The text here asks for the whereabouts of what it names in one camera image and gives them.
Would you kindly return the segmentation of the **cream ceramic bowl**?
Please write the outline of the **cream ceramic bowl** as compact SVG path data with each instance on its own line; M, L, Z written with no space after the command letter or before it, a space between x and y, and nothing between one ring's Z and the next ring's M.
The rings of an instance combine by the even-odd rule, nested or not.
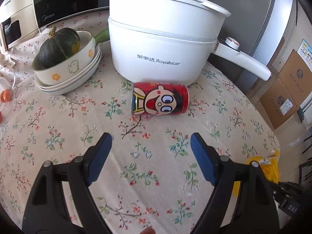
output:
M93 35L88 31L78 31L80 37L79 51L72 57L50 68L43 68L36 56L32 63L32 69L39 80L48 86L54 86L71 79L82 72L95 57L96 43Z

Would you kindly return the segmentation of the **cream kitchen appliance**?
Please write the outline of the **cream kitchen appliance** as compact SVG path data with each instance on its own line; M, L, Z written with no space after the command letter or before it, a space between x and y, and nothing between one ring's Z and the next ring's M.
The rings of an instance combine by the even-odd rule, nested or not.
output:
M33 0L1 3L1 52L33 38L39 32Z

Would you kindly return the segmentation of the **small orange tomato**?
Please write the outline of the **small orange tomato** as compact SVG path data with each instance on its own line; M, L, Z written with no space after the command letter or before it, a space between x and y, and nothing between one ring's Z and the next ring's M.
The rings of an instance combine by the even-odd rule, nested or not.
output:
M12 90L5 89L0 94L1 103L10 102L12 100L13 94Z

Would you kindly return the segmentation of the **lower cardboard box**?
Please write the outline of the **lower cardboard box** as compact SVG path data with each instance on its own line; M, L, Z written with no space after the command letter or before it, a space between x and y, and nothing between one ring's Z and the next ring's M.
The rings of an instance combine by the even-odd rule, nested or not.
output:
M260 98L274 129L284 124L298 107L280 78Z

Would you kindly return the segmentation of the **green snack bag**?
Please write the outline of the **green snack bag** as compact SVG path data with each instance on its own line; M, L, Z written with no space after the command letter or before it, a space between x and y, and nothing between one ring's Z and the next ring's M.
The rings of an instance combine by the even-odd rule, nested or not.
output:
M98 45L99 43L109 41L110 40L109 30L107 28L104 29L103 31L98 33L96 36L94 36L94 40L95 40L96 45Z

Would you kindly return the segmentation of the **floral tablecloth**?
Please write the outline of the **floral tablecloth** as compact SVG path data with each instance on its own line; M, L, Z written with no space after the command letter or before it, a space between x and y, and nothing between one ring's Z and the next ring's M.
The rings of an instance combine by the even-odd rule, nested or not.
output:
M90 191L114 233L149 226L157 233L190 233L213 191L192 153L193 133L240 163L280 150L249 99L210 63L189 86L185 113L134 116L132 85L115 70L107 42L81 87L60 96L42 92L31 65L44 41L38 35L1 54L1 76L15 83L13 99L1 104L1 205L18 226L43 162L70 162L104 132L113 147Z

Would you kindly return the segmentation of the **grey refrigerator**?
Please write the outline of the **grey refrigerator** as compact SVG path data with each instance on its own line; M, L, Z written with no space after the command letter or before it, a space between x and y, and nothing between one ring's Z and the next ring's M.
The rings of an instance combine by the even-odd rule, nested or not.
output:
M267 66L285 33L293 0L209 1L231 13L218 37L236 39L241 51Z

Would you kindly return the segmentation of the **blue white poster box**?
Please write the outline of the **blue white poster box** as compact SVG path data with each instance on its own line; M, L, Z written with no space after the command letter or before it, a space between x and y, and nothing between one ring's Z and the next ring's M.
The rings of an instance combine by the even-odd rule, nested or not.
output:
M311 69L311 67L312 67L311 46L304 39L302 39L300 46L297 50L297 53L304 60L306 65Z

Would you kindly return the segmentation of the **cardboard box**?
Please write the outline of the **cardboard box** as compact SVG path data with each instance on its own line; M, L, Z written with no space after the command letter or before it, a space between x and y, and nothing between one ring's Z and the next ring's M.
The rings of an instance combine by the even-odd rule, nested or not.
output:
M280 78L260 98L274 129L284 124L298 107Z
M296 50L291 51L278 76L300 107L311 93L311 70Z

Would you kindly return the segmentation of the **stacked white plates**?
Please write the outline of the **stacked white plates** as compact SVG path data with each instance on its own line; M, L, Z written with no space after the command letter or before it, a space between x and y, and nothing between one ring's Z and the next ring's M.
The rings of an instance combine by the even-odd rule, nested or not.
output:
M91 61L90 65L88 65L84 70L79 72L78 75L75 75L71 79L68 79L67 81L59 83L55 86L44 86L39 78L35 75L35 84L40 90L49 95L57 96L69 93L80 87L95 73L96 69L98 68L101 55L102 52L100 50L100 47L97 45L95 48L95 57Z

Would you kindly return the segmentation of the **clear glass jar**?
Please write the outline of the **clear glass jar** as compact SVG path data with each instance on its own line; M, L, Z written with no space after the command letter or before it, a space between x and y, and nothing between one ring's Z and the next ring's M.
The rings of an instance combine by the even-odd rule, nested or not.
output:
M11 82L5 77L5 75L11 75ZM14 98L13 88L16 84L16 74L12 66L1 66L1 92L5 89L12 90L12 94Z

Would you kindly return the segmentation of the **dark green pumpkin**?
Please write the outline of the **dark green pumpkin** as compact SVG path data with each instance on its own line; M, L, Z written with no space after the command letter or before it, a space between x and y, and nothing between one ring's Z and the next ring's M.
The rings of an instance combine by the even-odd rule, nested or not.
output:
M80 37L72 28L53 27L48 39L38 53L38 61L44 68L58 65L76 54L80 49Z

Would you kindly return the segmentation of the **red cartoon drink can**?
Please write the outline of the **red cartoon drink can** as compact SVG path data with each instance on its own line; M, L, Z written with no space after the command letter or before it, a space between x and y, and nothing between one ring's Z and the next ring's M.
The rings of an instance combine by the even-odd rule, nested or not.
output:
M188 88L173 83L135 82L132 87L133 115L179 115L189 104Z

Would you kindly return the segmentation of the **yellow bag on floor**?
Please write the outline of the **yellow bag on floor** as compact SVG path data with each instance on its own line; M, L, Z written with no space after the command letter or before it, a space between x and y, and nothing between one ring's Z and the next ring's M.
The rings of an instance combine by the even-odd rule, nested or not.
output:
M277 184L280 181L280 173L278 168L278 161L280 157L279 150L272 150L269 155L259 155L259 154L244 154L246 155L244 164L249 165L252 161L259 163L264 176L268 181Z

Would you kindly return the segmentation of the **white electric cooking pot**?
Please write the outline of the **white electric cooking pot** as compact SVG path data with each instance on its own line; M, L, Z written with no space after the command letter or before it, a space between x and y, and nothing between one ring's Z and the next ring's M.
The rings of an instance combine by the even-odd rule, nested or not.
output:
M219 32L230 12L208 0L109 0L113 65L132 82L190 85L211 54L262 80L270 70Z

